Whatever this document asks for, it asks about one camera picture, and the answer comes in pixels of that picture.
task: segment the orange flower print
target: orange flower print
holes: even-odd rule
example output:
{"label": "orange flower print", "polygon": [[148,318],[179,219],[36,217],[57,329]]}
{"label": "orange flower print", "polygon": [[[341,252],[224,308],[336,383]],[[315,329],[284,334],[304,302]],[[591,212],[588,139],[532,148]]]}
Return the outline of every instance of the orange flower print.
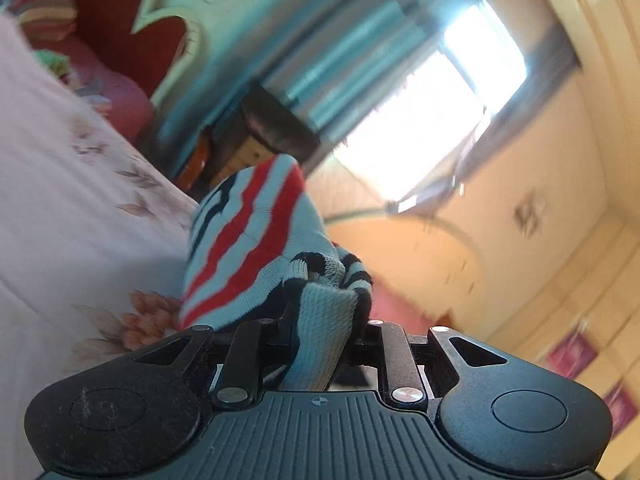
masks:
{"label": "orange flower print", "polygon": [[135,312],[116,315],[101,307],[74,305],[86,316],[101,338],[88,338],[72,349],[67,370],[78,372],[151,345],[175,333],[182,301],[156,292],[139,290],[129,295]]}

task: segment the wooden furniture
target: wooden furniture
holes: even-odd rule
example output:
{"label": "wooden furniture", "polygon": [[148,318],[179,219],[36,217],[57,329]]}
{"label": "wooden furniture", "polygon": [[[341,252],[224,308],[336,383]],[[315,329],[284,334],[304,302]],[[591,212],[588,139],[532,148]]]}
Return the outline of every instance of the wooden furniture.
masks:
{"label": "wooden furniture", "polygon": [[215,124],[203,129],[177,186],[196,200],[229,175],[278,153],[300,164],[318,147],[318,138],[259,84],[252,84]]}

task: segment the window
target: window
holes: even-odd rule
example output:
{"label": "window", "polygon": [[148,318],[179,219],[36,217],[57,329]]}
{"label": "window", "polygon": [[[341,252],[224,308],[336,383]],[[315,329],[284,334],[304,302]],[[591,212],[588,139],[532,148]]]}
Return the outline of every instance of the window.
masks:
{"label": "window", "polygon": [[400,200],[466,136],[478,138],[526,76],[522,54],[483,0],[334,155],[383,198]]}

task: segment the striped sock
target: striped sock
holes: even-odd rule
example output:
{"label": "striped sock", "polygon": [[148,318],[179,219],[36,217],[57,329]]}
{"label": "striped sock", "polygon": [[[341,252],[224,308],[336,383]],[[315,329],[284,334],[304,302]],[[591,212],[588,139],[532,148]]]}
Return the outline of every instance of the striped sock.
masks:
{"label": "striped sock", "polygon": [[337,251],[341,261],[299,254],[283,278],[289,304],[298,310],[299,345],[281,390],[325,390],[345,345],[362,334],[369,319],[371,278],[355,256]]}
{"label": "striped sock", "polygon": [[196,212],[190,246],[180,323],[217,331],[280,317],[282,277],[296,254],[337,258],[289,155],[239,171],[213,190]]}

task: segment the ribbed grip surface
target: ribbed grip surface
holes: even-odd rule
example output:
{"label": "ribbed grip surface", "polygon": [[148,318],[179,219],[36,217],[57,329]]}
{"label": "ribbed grip surface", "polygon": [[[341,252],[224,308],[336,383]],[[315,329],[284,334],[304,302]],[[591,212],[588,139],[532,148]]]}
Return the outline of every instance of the ribbed grip surface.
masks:
{"label": "ribbed grip surface", "polygon": [[[484,480],[418,413],[373,392],[268,392],[254,408],[217,415],[187,453],[136,480]],[[596,479],[586,472],[575,478]],[[48,473],[42,480],[66,480]]]}

